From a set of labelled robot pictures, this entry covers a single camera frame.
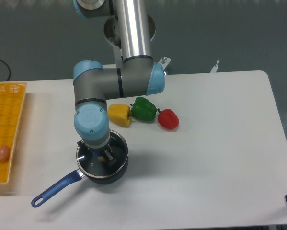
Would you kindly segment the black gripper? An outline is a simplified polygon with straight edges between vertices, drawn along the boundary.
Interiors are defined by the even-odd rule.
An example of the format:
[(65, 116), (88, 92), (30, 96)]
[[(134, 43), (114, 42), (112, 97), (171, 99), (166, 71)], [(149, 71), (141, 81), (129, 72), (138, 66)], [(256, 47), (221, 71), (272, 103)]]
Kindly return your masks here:
[(113, 150), (111, 150), (111, 147), (109, 146), (109, 143), (102, 143), (100, 145), (92, 145), (89, 143), (84, 143), (82, 140), (77, 142), (78, 144), (78, 149), (86, 149), (90, 152), (90, 153), (96, 153), (98, 155), (103, 155), (104, 154), (104, 158), (106, 163), (109, 166), (113, 166), (115, 164), (117, 164), (117, 156), (114, 153)]

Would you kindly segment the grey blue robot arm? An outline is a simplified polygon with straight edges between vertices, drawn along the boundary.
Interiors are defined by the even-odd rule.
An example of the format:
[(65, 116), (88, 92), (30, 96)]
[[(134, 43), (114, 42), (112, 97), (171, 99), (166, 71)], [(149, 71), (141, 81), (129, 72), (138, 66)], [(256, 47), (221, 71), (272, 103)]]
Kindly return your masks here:
[(73, 69), (75, 129), (89, 151), (114, 163), (106, 101), (161, 93), (165, 86), (163, 67), (152, 57), (153, 33), (144, 1), (76, 0), (73, 4), (85, 18), (108, 16), (115, 23), (111, 29), (119, 41), (117, 66), (104, 68), (98, 61), (85, 60)]

